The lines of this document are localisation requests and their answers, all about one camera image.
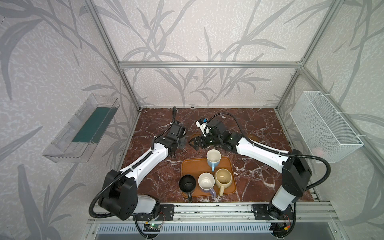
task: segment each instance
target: marble surface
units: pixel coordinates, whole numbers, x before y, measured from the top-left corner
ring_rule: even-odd
[[[187,141],[193,134],[201,134],[195,121],[200,118],[210,118],[215,113],[228,112],[235,115],[247,134],[255,135],[260,143],[277,149],[291,151],[279,120],[273,108],[195,108],[178,109],[176,120],[186,128]],[[135,133],[130,143],[123,167],[140,157],[148,148],[154,135],[161,133],[172,118],[172,109],[143,109]],[[230,130],[240,132],[236,123],[229,116],[217,116]],[[185,149],[178,149],[176,157],[166,158],[159,163],[140,183],[139,194],[151,195],[162,202],[186,202],[179,189],[181,178],[181,163],[190,158],[205,157],[211,146],[206,149],[194,150],[188,144]],[[218,149],[222,156],[232,161],[237,190],[223,197],[198,197],[193,202],[269,202],[281,185],[281,174],[275,169],[246,156]],[[311,195],[301,197],[301,201],[313,201]]]

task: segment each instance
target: yellow mug handle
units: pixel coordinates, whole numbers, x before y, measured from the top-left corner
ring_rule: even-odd
[[[222,195],[224,195],[224,186],[223,185],[220,186],[220,194],[219,194],[219,196],[222,196]]]

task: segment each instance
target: leaf pattern wallpaper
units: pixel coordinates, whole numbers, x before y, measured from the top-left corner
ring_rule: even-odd
[[[384,1],[344,1],[306,68],[384,152]],[[303,91],[314,90],[299,77],[279,113],[294,145],[308,152],[290,111]],[[322,200],[331,200],[352,240],[382,239],[384,177],[360,150],[332,163],[330,179],[317,187]],[[311,163],[314,180],[323,166]]]
[[[0,0],[1,239],[78,239],[137,116],[82,1]],[[42,156],[89,94],[120,108],[87,163]]]
[[[120,61],[299,61],[331,3],[94,2]],[[274,107],[293,69],[137,68],[125,73],[143,107]]]

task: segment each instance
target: black mug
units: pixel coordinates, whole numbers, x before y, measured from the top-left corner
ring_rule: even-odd
[[[184,175],[179,181],[179,187],[182,192],[188,194],[189,202],[192,202],[192,193],[196,187],[196,179],[192,175]]]

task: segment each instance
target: blue mug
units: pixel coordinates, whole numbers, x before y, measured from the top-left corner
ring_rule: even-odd
[[[221,154],[216,149],[211,149],[207,152],[207,163],[212,168],[212,172],[215,171],[215,167],[220,163]]]
[[[209,192],[213,197],[216,197],[216,192],[214,190],[215,186],[215,178],[209,172],[204,172],[200,174],[199,179],[197,181],[203,192]]]

